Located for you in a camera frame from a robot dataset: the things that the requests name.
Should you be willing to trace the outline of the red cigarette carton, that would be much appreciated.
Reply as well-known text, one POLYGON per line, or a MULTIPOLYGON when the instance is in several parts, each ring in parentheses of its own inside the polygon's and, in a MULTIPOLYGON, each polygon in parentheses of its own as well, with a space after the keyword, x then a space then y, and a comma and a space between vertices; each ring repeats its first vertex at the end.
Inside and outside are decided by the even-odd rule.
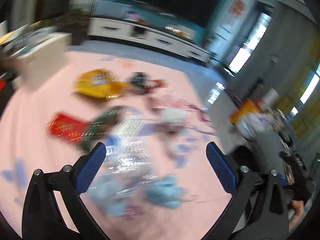
POLYGON ((57 112, 46 126, 46 131, 66 142, 76 143, 81 139, 88 125, 88 121, 65 112, 57 112))

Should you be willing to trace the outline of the green snack wrapper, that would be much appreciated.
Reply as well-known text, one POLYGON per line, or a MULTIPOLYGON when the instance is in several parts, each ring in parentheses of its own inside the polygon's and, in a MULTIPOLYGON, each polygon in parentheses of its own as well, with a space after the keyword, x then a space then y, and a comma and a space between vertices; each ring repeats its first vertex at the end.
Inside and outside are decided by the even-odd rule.
POLYGON ((126 113, 127 107, 116 105, 110 107, 103 114, 93 119, 84 129, 79 140, 79 148, 84 154, 91 151, 91 143, 107 135, 109 131, 121 122, 126 113))

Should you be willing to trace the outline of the white blue paper box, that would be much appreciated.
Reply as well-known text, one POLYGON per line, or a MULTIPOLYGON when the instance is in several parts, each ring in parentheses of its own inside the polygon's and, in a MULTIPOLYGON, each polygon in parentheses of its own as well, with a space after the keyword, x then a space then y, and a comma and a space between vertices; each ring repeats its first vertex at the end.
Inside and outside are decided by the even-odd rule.
POLYGON ((116 159, 130 142, 148 137, 155 131, 155 124, 147 122, 140 115, 125 115, 105 139, 106 160, 116 159))

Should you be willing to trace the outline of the yellow snack bag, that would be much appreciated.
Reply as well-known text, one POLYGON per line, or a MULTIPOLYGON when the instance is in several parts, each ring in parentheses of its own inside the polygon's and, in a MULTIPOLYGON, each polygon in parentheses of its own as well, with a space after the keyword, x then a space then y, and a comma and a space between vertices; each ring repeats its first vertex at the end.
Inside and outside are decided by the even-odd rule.
POLYGON ((111 100, 119 98, 129 88, 129 84, 120 81, 109 70, 95 69, 77 77, 74 92, 95 99, 111 100))

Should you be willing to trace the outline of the dark green wrapper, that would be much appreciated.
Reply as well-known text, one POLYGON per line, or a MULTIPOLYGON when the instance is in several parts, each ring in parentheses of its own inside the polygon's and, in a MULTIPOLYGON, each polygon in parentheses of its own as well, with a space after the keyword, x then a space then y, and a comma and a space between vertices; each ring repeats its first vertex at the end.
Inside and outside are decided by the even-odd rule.
POLYGON ((151 89, 149 76, 145 72, 132 73, 127 83, 129 84, 130 90, 136 94, 148 94, 151 89))

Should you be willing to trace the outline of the red wrapper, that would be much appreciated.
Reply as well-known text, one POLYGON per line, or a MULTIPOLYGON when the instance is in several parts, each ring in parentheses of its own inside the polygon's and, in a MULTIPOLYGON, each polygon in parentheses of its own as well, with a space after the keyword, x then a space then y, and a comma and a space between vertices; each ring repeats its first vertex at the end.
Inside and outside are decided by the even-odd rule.
POLYGON ((148 84, 149 84, 151 89, 167 87, 167 83, 163 79, 149 80, 148 84))

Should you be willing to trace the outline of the white plastic bag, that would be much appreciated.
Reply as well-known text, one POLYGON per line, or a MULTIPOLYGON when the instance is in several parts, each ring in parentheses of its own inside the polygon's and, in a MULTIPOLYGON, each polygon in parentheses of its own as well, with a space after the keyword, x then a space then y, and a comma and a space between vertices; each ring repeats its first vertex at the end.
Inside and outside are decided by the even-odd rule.
POLYGON ((236 127, 246 140, 252 140, 260 132, 272 129, 274 119, 269 114, 250 112, 242 115, 236 127))

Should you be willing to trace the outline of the orange shopping bag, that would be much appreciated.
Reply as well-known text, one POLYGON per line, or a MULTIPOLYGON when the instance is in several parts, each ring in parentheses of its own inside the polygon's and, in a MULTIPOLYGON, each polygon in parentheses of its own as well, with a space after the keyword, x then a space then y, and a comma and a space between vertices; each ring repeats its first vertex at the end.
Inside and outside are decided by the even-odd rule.
POLYGON ((236 109, 228 118, 228 120, 236 125, 240 118, 243 115, 246 115, 248 113, 262 113, 263 111, 261 110, 261 106, 264 103, 263 99, 258 99, 258 100, 251 100, 251 99, 246 99, 246 101, 240 105, 238 109, 236 109))

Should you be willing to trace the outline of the pink patterned tablecloth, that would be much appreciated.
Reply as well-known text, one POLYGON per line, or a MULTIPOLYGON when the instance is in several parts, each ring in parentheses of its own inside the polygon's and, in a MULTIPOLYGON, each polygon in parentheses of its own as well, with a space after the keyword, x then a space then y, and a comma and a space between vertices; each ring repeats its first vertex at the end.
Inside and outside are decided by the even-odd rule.
MULTIPOLYGON (((105 69, 119 80, 133 72, 145 72, 163 80, 170 94, 195 106, 201 102, 190 80, 180 71, 143 61, 114 59, 110 55, 67 53, 68 64, 42 87, 32 92, 20 87, 1 118, 1 213, 17 233, 22 231, 23 202, 33 172, 55 172, 72 165, 82 155, 79 139, 84 127, 113 105, 125 105, 140 114, 148 125, 155 116, 147 98, 127 94, 110 101, 94 100, 74 92, 82 73, 105 69)), ((154 206, 142 197, 131 200, 121 217, 108 217, 91 202, 81 198, 100 227, 112 239, 201 239, 216 222, 231 195, 221 186, 206 157, 208 142, 218 142, 213 129, 188 112, 187 129, 178 137, 183 162, 170 159, 160 137, 148 129, 142 141, 152 157, 158 176, 173 174, 186 189, 177 209, 154 206)))

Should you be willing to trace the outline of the pink plastic wrapper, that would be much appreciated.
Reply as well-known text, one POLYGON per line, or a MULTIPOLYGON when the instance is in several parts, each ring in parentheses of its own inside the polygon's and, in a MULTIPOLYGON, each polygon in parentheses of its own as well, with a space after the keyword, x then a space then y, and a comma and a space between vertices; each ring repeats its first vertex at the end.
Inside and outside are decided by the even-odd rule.
POLYGON ((148 96, 150 109, 157 115, 157 129, 171 136, 184 129, 190 118, 190 110, 184 100, 170 94, 148 96))

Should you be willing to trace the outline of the white wooden box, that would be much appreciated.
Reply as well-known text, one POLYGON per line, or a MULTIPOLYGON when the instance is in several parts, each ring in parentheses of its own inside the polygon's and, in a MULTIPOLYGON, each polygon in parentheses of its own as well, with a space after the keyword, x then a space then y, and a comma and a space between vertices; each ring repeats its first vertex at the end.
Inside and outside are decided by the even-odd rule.
POLYGON ((70 33, 51 33, 33 48, 23 48, 12 55, 18 61, 17 72, 21 84, 35 91, 69 64, 67 55, 70 33))

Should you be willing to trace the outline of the right red Chinese knot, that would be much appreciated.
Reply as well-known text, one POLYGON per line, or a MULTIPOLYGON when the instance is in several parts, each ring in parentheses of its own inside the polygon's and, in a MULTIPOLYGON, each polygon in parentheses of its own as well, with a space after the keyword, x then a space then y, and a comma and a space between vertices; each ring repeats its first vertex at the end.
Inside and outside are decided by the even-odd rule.
POLYGON ((238 18, 242 15, 246 5, 243 0, 235 0, 230 7, 229 14, 233 18, 238 18))

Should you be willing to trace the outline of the white TV cabinet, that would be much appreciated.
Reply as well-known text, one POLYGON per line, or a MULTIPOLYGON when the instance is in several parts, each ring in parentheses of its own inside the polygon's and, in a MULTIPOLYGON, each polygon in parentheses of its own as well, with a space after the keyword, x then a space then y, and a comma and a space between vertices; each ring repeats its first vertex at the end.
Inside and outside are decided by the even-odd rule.
POLYGON ((210 58, 210 52, 193 44, 193 42, 167 31, 124 20, 93 17, 89 20, 87 35, 130 42, 201 62, 207 62, 210 58))

